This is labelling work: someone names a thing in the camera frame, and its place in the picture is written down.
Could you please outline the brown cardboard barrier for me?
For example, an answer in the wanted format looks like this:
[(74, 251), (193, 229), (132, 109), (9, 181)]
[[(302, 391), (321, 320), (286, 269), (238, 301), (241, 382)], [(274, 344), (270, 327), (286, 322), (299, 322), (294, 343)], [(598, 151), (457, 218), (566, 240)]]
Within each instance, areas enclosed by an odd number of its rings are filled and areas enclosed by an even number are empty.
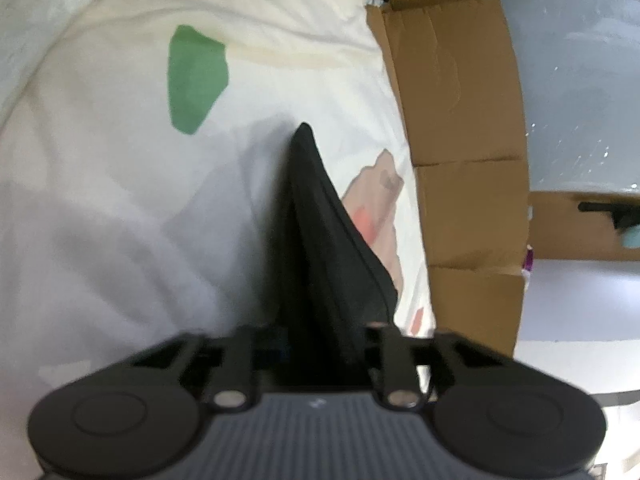
[(534, 192), (516, 55), (499, 0), (383, 0), (380, 44), (416, 170), (431, 307), (441, 330), (512, 354), (528, 248), (636, 260), (636, 196)]

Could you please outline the cream cartoon print bedsheet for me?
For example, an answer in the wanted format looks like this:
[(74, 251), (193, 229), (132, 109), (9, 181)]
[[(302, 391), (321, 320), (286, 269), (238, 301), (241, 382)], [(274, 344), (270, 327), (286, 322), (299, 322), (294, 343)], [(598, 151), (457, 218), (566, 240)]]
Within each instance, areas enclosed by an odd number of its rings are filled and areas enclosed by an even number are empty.
[(409, 145), (368, 0), (1, 0), (1, 448), (40, 396), (179, 330), (266, 314), (280, 167), (314, 129), (433, 327)]

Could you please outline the black garment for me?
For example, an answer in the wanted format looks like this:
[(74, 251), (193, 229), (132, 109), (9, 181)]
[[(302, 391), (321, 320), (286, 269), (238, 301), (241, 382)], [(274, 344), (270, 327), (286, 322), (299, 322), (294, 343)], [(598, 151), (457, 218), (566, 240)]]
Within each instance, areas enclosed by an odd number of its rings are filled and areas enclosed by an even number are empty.
[(269, 269), (276, 312), (258, 359), (277, 385), (370, 389), (366, 327), (392, 322), (398, 293), (349, 218), (306, 122), (288, 144)]

